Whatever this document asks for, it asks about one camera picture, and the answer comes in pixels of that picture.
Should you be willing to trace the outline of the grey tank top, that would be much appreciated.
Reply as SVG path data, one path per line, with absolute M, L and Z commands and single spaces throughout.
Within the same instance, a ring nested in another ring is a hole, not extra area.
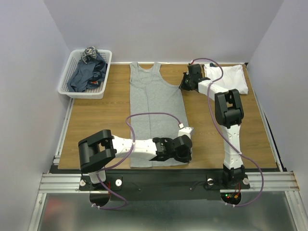
M 130 113 L 169 113 L 187 127 L 181 90 L 163 79 L 160 67 L 160 63 L 154 63 L 150 69 L 143 69 L 137 62 L 130 64 Z M 178 136 L 177 120 L 167 115 L 134 116 L 130 123 L 138 140 Z

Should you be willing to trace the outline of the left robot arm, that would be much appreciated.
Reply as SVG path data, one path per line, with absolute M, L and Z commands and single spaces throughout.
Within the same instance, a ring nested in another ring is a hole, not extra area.
M 78 143 L 81 173 L 89 174 L 91 185 L 101 190 L 107 185 L 104 167 L 115 158 L 133 157 L 158 162 L 172 159 L 188 163 L 192 159 L 192 133 L 193 128 L 184 127 L 174 139 L 155 137 L 133 141 L 114 136 L 108 129 L 99 131 Z

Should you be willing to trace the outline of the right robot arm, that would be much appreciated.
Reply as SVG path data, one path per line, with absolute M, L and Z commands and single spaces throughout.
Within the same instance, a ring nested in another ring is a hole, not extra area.
M 189 64 L 183 74 L 181 90 L 195 90 L 215 103 L 210 111 L 215 127 L 224 140 L 224 162 L 221 176 L 222 184 L 232 188 L 245 178 L 245 169 L 240 151 L 240 128 L 244 118 L 241 97 L 237 89 L 228 90 L 215 84 L 202 74 L 200 64 Z

